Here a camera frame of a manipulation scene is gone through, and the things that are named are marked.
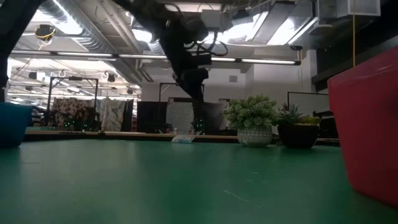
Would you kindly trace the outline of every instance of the ceiling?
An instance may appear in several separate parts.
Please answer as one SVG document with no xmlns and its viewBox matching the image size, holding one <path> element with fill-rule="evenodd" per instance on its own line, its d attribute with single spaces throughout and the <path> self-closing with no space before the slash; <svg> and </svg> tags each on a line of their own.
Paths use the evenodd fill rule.
<svg viewBox="0 0 398 224">
<path fill-rule="evenodd" d="M 333 33 L 335 28 L 345 27 L 341 26 L 341 24 L 347 24 L 350 21 L 349 17 L 330 18 L 331 16 L 324 16 L 319 23 L 333 22 L 337 25 L 330 29 L 329 32 L 309 35 L 308 33 L 311 29 L 318 24 L 310 24 L 317 15 L 316 5 L 314 5 L 312 0 L 182 1 L 163 0 L 163 2 L 171 2 L 180 6 L 184 11 L 183 15 L 186 17 L 199 16 L 202 9 L 210 9 L 211 7 L 222 9 L 230 17 L 235 16 L 240 9 L 247 9 L 249 13 L 249 16 L 246 17 L 249 18 L 248 22 L 235 25 L 226 32 L 219 34 L 219 40 L 228 44 L 228 57 L 297 60 L 297 53 L 284 44 L 292 41 L 293 37 L 298 36 L 298 33 L 302 32 L 300 37 L 290 44 L 301 45 L 304 47 L 304 51 L 305 49 L 319 48 L 332 44 L 330 40 L 325 42 L 325 37 L 329 38 L 328 35 Z M 323 2 L 330 4 L 331 1 L 335 2 L 336 0 L 324 0 Z M 46 4 L 53 6 L 55 3 L 64 8 L 62 12 L 66 12 L 67 19 L 72 22 L 68 23 L 66 27 L 63 26 L 67 24 L 57 21 L 56 17 L 50 17 L 49 11 L 46 11 L 46 6 L 42 5 L 16 45 L 16 49 L 68 52 L 88 52 L 90 50 L 90 52 L 98 53 L 117 52 L 131 54 L 158 53 L 154 46 L 148 44 L 148 35 L 150 34 L 145 32 L 129 13 L 115 5 L 111 0 L 48 0 Z M 36 28 L 41 24 L 48 24 L 57 28 L 57 32 L 51 42 L 38 40 L 34 35 Z M 96 45 L 86 45 L 84 42 L 86 39 L 92 40 Z M 222 48 L 222 45 L 217 44 L 215 51 L 223 52 L 224 48 Z M 157 79 L 159 74 L 170 75 L 170 72 L 163 72 L 165 69 L 170 68 L 169 63 L 161 60 L 138 61 L 118 58 L 115 61 L 100 61 L 95 58 L 90 60 L 77 58 L 76 60 L 64 60 L 59 58 L 14 57 L 10 59 L 9 63 L 12 65 L 11 93 L 29 93 L 31 91 L 26 90 L 25 86 L 33 85 L 35 92 L 47 94 L 48 87 L 46 85 L 49 84 L 48 79 L 33 80 L 29 78 L 29 73 L 39 72 L 40 74 L 44 73 L 47 77 L 77 76 L 97 78 L 99 87 L 102 88 L 98 93 L 99 95 L 129 96 L 139 99 L 141 95 L 139 86 L 141 83 L 158 82 L 161 80 L 161 78 Z M 214 63 L 210 68 L 237 69 L 241 73 L 246 73 L 250 66 L 241 63 L 219 62 Z M 108 74 L 115 74 L 115 82 L 108 82 Z M 84 96 L 91 96 L 95 92 L 91 87 L 93 83 L 88 81 L 73 82 L 64 80 L 64 83 L 69 86 L 84 87 L 84 92 L 79 93 Z M 134 89 L 133 95 L 127 94 L 128 87 Z M 53 93 L 58 95 L 72 94 L 62 85 L 56 87 Z"/>
</svg>

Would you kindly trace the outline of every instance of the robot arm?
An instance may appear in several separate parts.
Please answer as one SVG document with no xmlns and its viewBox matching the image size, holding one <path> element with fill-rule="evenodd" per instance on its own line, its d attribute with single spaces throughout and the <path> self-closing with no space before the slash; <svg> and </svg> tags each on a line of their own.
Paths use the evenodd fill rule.
<svg viewBox="0 0 398 224">
<path fill-rule="evenodd" d="M 181 12 L 171 12 L 155 0 L 113 0 L 129 11 L 137 21 L 159 39 L 174 71 L 177 84 L 194 100 L 203 102 L 201 84 L 208 71 L 198 68 L 211 64 L 210 54 L 192 55 L 185 45 L 203 40 L 208 30 L 199 18 L 185 21 Z"/>
</svg>

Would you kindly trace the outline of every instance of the ceiling duct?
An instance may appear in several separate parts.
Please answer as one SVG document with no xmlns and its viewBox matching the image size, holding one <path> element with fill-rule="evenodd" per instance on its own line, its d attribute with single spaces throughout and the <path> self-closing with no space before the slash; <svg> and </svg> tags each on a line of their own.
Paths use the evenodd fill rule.
<svg viewBox="0 0 398 224">
<path fill-rule="evenodd" d="M 88 51 L 100 53 L 111 53 L 116 51 L 73 1 L 48 0 L 41 4 L 39 11 L 49 16 L 52 23 L 62 32 L 84 36 L 73 38 L 73 40 Z M 127 82 L 142 82 L 140 74 L 132 70 L 120 59 L 115 62 L 106 63 L 118 69 Z"/>
<path fill-rule="evenodd" d="M 260 27 L 253 41 L 268 43 L 278 28 L 296 7 L 296 2 L 277 1 L 269 11 L 264 23 Z"/>
</svg>

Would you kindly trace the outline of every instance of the green tabletop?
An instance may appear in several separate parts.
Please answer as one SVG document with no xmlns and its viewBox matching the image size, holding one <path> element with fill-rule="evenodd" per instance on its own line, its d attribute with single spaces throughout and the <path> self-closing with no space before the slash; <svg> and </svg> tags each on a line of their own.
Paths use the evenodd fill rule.
<svg viewBox="0 0 398 224">
<path fill-rule="evenodd" d="M 74 140 L 0 149 L 0 223 L 398 223 L 340 148 Z"/>
</svg>

